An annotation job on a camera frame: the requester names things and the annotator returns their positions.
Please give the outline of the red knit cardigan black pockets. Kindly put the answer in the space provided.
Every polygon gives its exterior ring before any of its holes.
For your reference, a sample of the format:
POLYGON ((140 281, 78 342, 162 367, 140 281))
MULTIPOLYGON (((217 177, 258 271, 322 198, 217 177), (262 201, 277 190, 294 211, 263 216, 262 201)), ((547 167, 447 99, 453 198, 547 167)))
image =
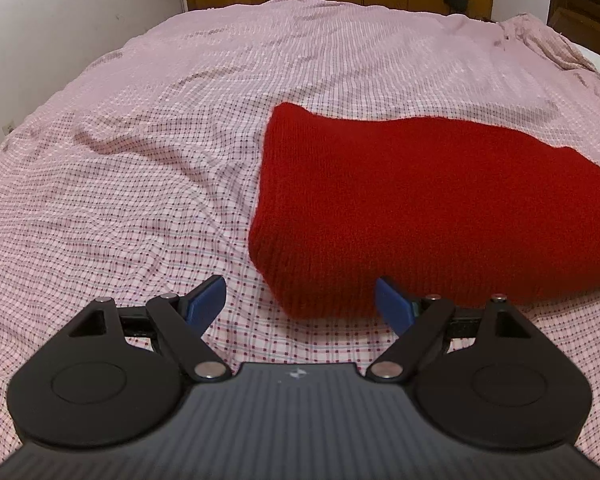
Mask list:
POLYGON ((248 244, 292 318, 372 316, 383 277, 463 307, 560 299, 600 288, 600 166, 504 127, 284 103, 248 244))

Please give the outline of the pink checked bed sheet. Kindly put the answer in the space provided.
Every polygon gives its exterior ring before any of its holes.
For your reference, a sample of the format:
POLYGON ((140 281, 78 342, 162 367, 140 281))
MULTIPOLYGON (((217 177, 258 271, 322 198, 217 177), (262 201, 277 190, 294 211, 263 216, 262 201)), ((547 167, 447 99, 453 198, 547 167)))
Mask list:
POLYGON ((537 18, 493 24, 326 0, 174 16, 87 67, 0 146, 0 463, 12 374, 91 300, 138 306, 212 274, 206 341, 241 362, 370 364, 378 321, 291 321, 248 255, 281 102, 329 117, 515 128, 600 165, 600 76, 537 18))

